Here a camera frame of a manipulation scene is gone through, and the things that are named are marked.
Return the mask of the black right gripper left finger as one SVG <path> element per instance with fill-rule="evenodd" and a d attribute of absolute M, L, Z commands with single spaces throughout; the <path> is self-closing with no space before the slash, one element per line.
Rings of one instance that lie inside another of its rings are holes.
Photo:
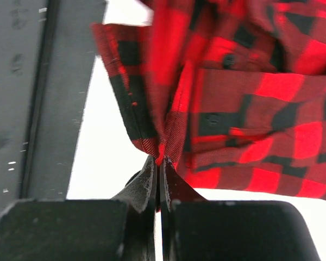
<path fill-rule="evenodd" d="M 154 260 L 156 164 L 107 200 L 20 200 L 0 218 L 0 260 Z"/>

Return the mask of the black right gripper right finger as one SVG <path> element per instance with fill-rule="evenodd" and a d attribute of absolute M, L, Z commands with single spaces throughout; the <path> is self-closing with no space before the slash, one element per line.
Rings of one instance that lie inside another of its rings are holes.
<path fill-rule="evenodd" d="M 292 204 L 207 200 L 169 159 L 161 163 L 159 177 L 164 260 L 319 260 L 306 222 Z"/>

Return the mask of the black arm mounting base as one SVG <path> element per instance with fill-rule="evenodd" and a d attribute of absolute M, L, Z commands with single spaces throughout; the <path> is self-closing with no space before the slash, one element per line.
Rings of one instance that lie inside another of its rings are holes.
<path fill-rule="evenodd" d="M 0 215 L 64 199 L 106 1 L 0 1 Z"/>

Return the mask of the red black plaid shirt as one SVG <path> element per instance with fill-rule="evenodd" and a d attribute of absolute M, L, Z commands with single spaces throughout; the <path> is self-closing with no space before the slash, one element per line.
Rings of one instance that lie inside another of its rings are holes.
<path fill-rule="evenodd" d="M 326 200 L 326 1 L 145 1 L 94 24 L 129 138 L 194 188 Z"/>

